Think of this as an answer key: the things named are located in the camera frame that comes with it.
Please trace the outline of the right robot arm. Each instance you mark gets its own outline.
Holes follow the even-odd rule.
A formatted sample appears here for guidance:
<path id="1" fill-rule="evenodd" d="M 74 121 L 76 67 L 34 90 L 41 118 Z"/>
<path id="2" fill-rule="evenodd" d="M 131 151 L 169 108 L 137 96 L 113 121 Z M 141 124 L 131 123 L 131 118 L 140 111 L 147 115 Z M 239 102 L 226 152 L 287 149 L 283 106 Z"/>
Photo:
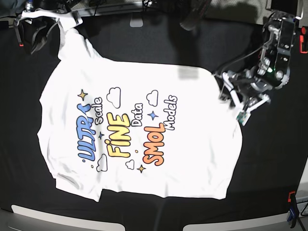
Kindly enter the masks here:
<path id="1" fill-rule="evenodd" d="M 66 0 L 27 0 L 13 27 L 19 46 L 33 54 L 47 43 L 55 26 L 67 31 L 82 22 L 80 14 L 72 11 Z"/>

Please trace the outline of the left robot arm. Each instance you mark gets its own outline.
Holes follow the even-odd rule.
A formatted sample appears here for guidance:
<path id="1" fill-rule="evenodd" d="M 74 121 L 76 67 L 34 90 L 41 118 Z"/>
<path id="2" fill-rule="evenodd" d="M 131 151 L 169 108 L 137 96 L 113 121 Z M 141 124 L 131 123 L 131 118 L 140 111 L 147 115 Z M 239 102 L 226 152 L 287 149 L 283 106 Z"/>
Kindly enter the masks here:
<path id="1" fill-rule="evenodd" d="M 245 125 L 252 111 L 270 103 L 267 91 L 281 89 L 289 82 L 291 49 L 294 44 L 296 17 L 290 13 L 271 10 L 263 25 L 264 42 L 250 54 L 259 53 L 258 62 L 250 69 L 233 72 L 227 68 L 240 59 L 225 64 L 221 73 L 215 74 L 222 80 L 222 100 L 230 99 L 234 104 L 234 117 Z"/>

